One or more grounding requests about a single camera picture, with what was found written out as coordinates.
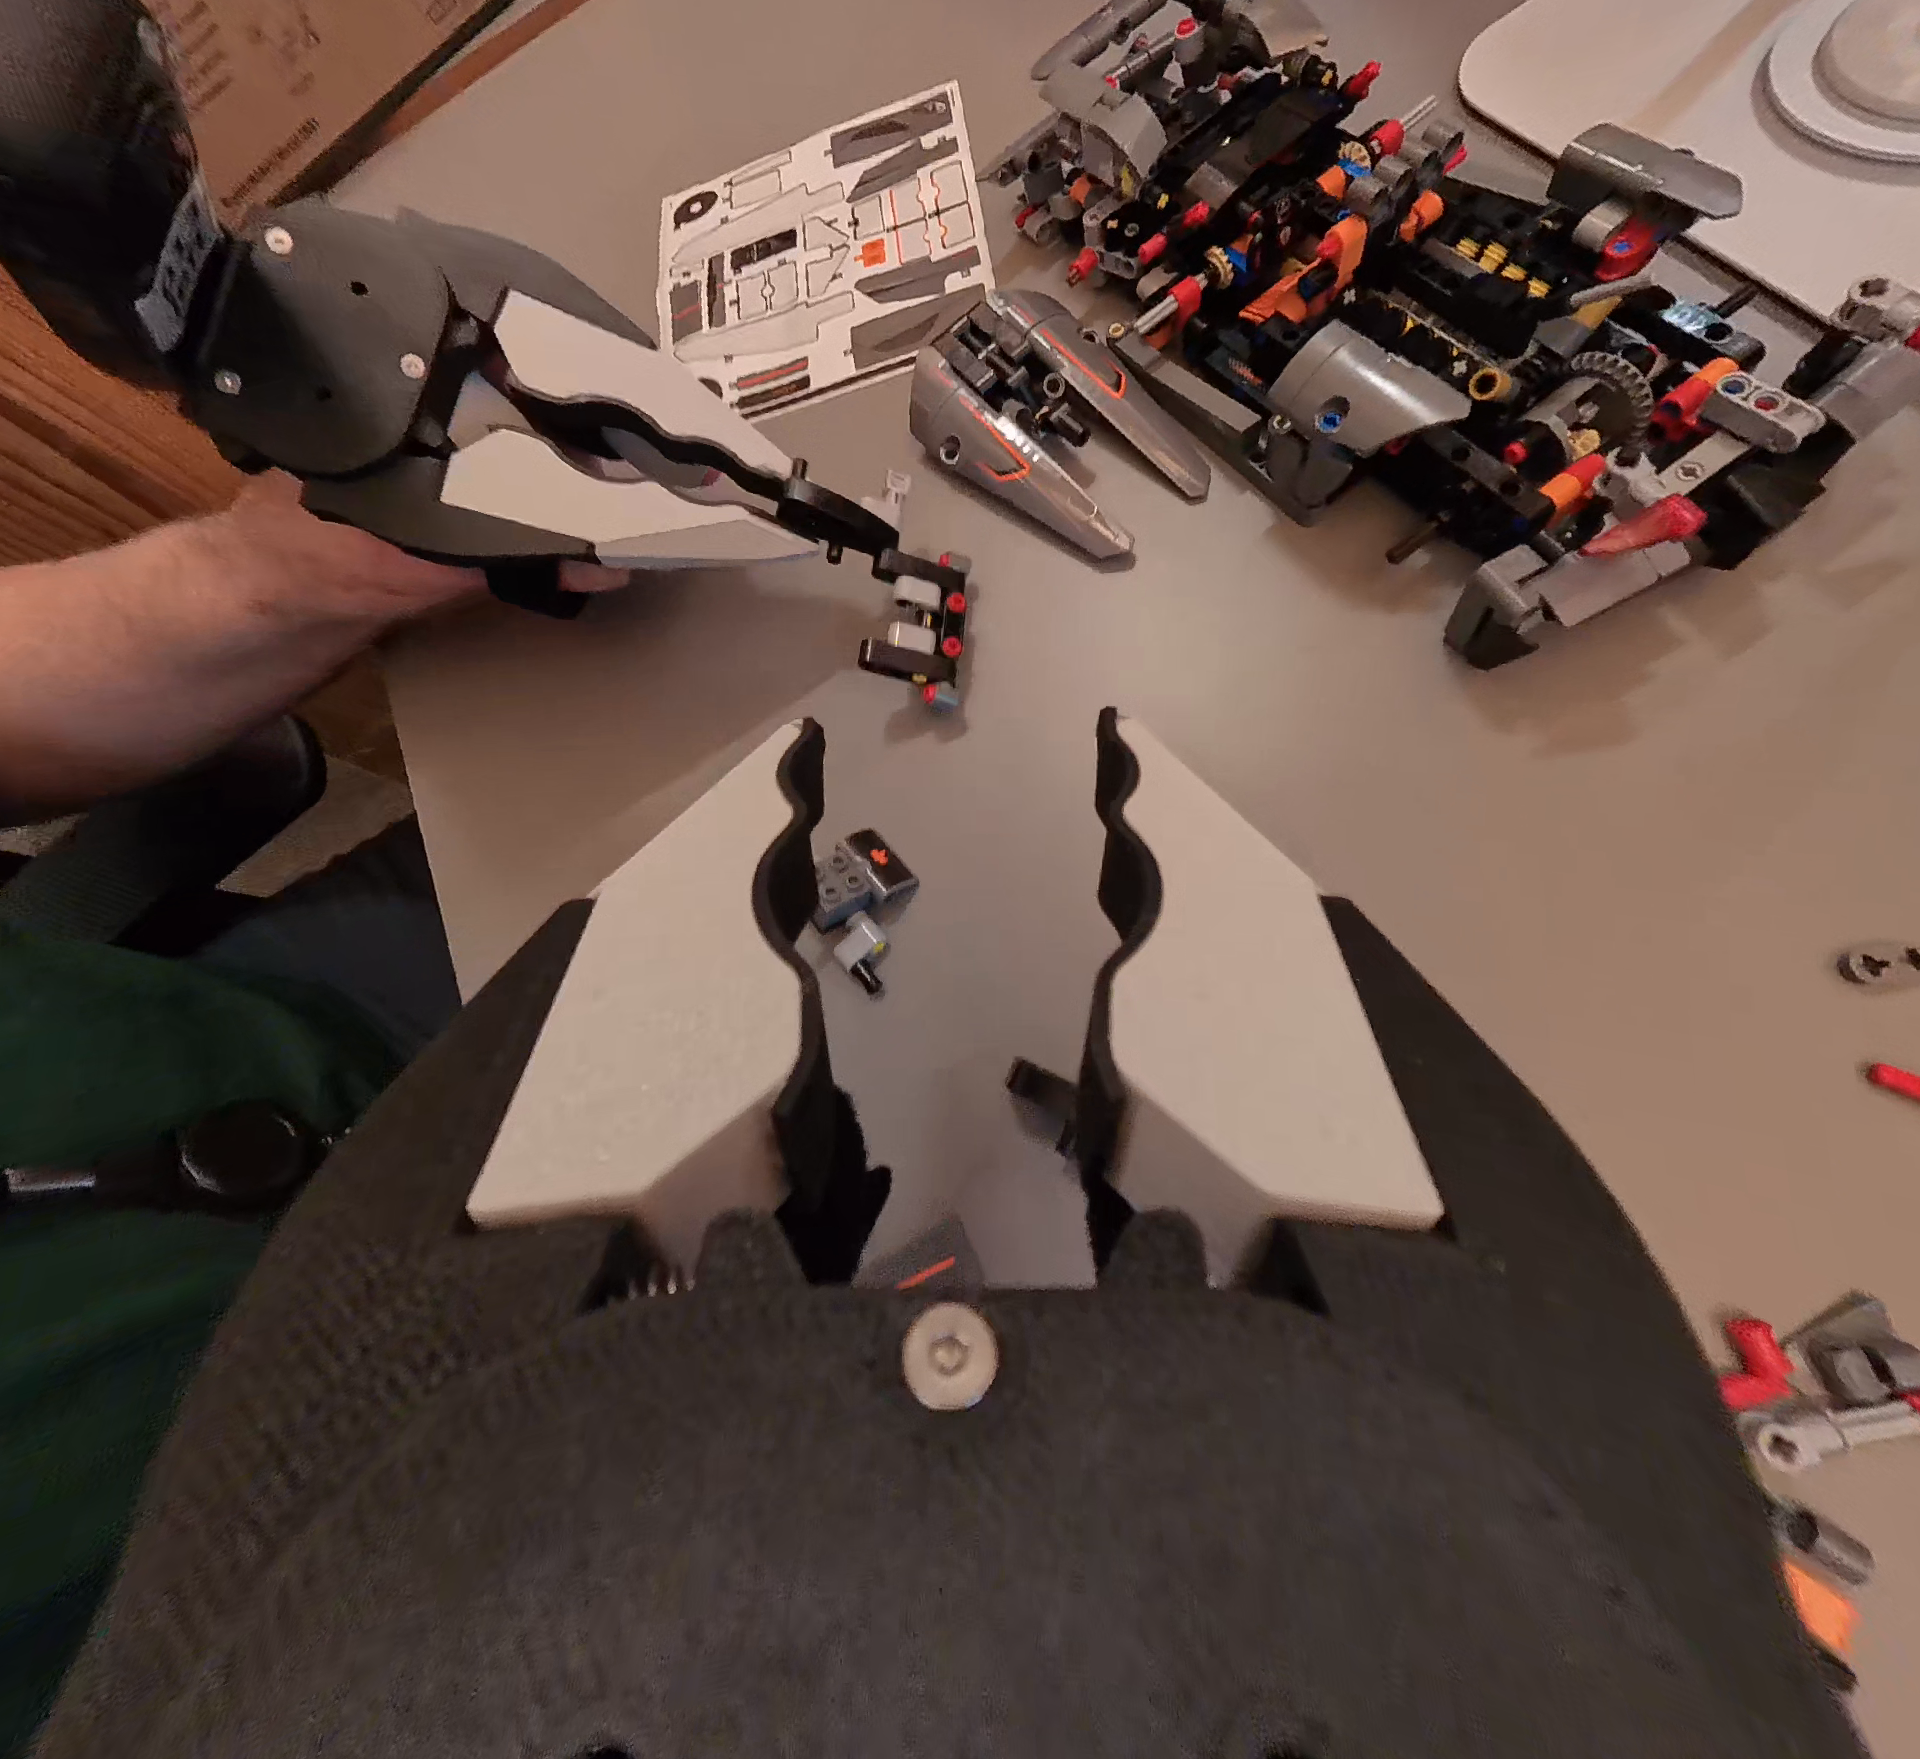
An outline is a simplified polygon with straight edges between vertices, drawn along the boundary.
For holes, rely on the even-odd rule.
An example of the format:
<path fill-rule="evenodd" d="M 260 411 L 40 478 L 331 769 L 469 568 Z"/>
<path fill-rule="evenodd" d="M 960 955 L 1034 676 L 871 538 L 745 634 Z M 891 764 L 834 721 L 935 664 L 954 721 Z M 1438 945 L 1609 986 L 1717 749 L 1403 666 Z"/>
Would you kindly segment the light grey lego rod assembly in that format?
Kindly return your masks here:
<path fill-rule="evenodd" d="M 1919 1346 L 1879 1298 L 1849 1291 L 1786 1333 L 1750 1316 L 1720 1332 L 1735 1360 L 1720 1400 L 1754 1466 L 1803 1473 L 1919 1437 Z"/>

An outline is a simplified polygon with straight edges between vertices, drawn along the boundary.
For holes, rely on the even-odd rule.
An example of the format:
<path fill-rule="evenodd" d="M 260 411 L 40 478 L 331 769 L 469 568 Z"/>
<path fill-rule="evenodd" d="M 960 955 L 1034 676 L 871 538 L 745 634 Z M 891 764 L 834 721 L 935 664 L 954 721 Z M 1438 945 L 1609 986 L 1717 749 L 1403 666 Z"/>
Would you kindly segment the dark grey lego axle assembly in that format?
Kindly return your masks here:
<path fill-rule="evenodd" d="M 881 966 L 891 949 L 889 917 L 917 896 L 917 872 L 885 835 L 862 828 L 816 864 L 814 882 L 814 931 L 830 941 L 841 970 L 879 1000 L 885 991 Z"/>

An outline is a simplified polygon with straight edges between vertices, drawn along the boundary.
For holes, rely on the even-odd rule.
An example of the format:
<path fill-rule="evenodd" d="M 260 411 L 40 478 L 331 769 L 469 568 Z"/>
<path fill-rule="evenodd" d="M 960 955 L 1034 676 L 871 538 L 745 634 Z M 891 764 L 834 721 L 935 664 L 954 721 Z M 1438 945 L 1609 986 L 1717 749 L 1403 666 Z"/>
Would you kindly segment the person's left forearm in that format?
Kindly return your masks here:
<path fill-rule="evenodd" d="M 254 512 L 2 576 L 2 822 L 85 812 L 285 712 L 327 672 Z"/>

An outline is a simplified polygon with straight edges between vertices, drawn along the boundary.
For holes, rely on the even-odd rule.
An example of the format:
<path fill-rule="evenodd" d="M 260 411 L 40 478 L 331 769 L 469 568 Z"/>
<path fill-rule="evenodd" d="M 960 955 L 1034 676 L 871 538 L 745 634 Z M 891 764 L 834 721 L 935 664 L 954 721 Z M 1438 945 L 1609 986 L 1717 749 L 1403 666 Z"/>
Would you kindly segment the black lego assembly red pins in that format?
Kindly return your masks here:
<path fill-rule="evenodd" d="M 858 668 L 917 693 L 923 711 L 953 715 L 965 702 L 965 659 L 973 614 L 973 561 L 889 549 L 874 576 L 894 594 L 894 619 L 858 648 Z"/>

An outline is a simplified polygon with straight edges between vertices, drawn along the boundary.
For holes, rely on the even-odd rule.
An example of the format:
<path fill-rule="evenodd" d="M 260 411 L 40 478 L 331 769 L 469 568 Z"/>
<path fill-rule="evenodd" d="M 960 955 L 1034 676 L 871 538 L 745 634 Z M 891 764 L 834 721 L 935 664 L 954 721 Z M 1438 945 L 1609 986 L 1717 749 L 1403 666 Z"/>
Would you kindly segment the person's green shirt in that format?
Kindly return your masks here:
<path fill-rule="evenodd" d="M 189 958 L 5 934 L 5 1167 L 151 1149 L 219 1106 L 347 1130 L 453 1015 L 438 917 L 270 910 Z M 103 1602 L 179 1391 L 263 1227 L 5 1219 L 2 1747 L 30 1747 Z"/>

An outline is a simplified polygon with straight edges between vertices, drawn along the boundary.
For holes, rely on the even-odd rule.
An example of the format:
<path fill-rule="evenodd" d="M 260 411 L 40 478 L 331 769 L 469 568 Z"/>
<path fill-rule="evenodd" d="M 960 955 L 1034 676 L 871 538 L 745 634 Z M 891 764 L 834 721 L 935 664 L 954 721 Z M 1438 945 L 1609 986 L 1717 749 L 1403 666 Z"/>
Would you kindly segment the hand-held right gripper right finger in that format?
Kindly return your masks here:
<path fill-rule="evenodd" d="M 1176 1215 L 1212 1287 L 1279 1223 L 1427 1232 L 1445 1202 L 1317 883 L 1152 731 L 1095 721 L 1100 964 L 1077 1163 Z"/>

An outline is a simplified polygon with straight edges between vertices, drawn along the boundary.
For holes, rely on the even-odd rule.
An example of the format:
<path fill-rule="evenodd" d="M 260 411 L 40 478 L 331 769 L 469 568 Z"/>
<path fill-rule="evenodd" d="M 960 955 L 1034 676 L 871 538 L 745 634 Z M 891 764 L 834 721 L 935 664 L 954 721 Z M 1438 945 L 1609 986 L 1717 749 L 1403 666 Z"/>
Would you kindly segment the lego sticker sheet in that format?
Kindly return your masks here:
<path fill-rule="evenodd" d="M 746 418 L 910 371 L 994 289 L 954 80 L 660 206 L 661 343 Z"/>

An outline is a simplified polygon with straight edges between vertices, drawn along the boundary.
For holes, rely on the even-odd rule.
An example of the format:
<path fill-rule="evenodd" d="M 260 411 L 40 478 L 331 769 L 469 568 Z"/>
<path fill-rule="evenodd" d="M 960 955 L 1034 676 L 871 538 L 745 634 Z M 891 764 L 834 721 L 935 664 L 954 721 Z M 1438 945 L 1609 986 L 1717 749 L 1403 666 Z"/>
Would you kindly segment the grey lego panels orange stripes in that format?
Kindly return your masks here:
<path fill-rule="evenodd" d="M 1120 437 L 1181 498 L 1212 495 L 1200 440 L 1117 348 L 1042 293 L 988 290 L 923 345 L 908 425 L 948 477 L 1100 566 L 1127 561 L 1136 541 L 1069 462 L 1095 427 Z"/>

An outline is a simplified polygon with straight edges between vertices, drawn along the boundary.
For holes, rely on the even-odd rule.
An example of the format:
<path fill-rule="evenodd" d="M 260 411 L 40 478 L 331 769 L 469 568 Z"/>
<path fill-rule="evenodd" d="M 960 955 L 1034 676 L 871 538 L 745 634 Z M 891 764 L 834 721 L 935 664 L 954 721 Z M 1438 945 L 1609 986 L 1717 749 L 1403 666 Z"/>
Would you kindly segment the black lego beam assembly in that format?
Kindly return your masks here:
<path fill-rule="evenodd" d="M 1077 1165 L 1082 1150 L 1077 1142 L 1077 1083 L 1025 1056 L 1013 1059 L 1004 1083 L 1025 1131 L 1069 1165 Z"/>
<path fill-rule="evenodd" d="M 911 478 L 888 471 L 881 492 L 850 498 L 809 477 L 804 461 L 793 465 L 775 508 L 775 523 L 818 546 L 838 566 L 845 552 L 871 561 L 877 579 L 894 579 L 900 572 L 900 527 Z"/>

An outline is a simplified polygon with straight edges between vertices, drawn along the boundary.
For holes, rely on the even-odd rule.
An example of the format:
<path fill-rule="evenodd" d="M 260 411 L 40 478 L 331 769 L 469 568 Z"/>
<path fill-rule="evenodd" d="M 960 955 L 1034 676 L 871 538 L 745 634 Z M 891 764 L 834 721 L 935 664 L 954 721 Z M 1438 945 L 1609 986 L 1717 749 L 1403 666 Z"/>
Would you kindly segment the white rounded board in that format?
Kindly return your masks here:
<path fill-rule="evenodd" d="M 1919 284 L 1919 0 L 1529 0 L 1458 89 L 1546 156 L 1609 122 L 1737 173 L 1690 247 L 1790 306 Z"/>

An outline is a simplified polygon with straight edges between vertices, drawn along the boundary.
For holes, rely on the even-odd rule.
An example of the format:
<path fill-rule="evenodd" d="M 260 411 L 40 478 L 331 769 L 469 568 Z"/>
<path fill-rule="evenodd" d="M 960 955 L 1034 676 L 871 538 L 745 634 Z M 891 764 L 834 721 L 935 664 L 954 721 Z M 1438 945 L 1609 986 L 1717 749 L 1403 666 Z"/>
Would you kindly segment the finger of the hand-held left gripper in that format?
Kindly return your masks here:
<path fill-rule="evenodd" d="M 723 471 L 671 462 L 642 437 L 617 433 L 621 459 L 568 456 L 522 429 L 492 429 L 451 454 L 444 504 L 590 546 L 615 572 L 685 572 L 810 557 L 773 502 Z"/>
<path fill-rule="evenodd" d="M 623 335 L 509 289 L 492 314 L 507 390 L 542 437 L 574 450 L 645 444 L 675 468 L 719 471 L 743 489 L 785 489 L 797 461 L 687 367 Z"/>

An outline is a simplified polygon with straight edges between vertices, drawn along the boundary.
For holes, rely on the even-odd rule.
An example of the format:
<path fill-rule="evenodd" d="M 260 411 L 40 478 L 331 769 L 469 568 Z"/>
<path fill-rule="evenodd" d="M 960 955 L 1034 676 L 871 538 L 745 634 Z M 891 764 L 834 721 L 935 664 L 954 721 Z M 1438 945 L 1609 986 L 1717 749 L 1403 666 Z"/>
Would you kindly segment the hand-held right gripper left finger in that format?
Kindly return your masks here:
<path fill-rule="evenodd" d="M 691 1270 L 728 1213 L 847 1285 L 889 1197 L 835 1082 L 799 941 L 818 904 L 828 734 L 783 724 L 587 901 L 492 1150 L 480 1228 L 621 1219 Z"/>

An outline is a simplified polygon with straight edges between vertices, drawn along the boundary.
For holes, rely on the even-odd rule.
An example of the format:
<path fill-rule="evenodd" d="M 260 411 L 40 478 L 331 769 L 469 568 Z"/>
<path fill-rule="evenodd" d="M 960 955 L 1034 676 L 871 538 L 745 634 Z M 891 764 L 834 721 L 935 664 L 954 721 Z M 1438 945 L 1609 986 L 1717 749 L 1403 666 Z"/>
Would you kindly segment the large lego vehicle model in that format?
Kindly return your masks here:
<path fill-rule="evenodd" d="M 980 173 L 1069 281 L 1136 311 L 1100 340 L 1207 450 L 1310 527 L 1376 482 L 1479 568 L 1445 642 L 1492 670 L 1692 569 L 1739 569 L 1839 461 L 1917 409 L 1917 293 L 1870 278 L 1786 374 L 1669 247 L 1740 177 L 1597 124 L 1546 193 L 1461 173 L 1429 110 L 1364 127 L 1378 65 L 1302 0 L 1110 0 L 1044 50 L 1042 122 Z"/>

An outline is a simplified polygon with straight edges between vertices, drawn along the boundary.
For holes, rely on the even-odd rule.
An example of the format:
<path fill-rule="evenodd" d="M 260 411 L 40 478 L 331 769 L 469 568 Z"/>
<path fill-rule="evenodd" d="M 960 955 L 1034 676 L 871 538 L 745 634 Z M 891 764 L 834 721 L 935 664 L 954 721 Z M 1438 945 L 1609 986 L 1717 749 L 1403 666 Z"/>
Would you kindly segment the wooden post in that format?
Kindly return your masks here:
<path fill-rule="evenodd" d="M 2 281 L 2 564 L 225 508 L 247 477 L 177 401 L 89 365 Z"/>

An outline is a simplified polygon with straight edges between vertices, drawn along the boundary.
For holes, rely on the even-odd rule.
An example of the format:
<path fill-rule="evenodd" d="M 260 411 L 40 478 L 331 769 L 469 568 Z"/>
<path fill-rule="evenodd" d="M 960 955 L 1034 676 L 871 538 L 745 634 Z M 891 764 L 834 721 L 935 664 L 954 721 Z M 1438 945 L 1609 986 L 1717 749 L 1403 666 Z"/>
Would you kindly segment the cluster of small lego pieces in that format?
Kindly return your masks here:
<path fill-rule="evenodd" d="M 1767 1496 L 1767 1507 L 1799 1626 L 1827 1687 L 1845 1699 L 1857 1688 L 1857 1594 L 1876 1577 L 1876 1557 L 1863 1541 L 1811 1507 L 1775 1494 Z"/>

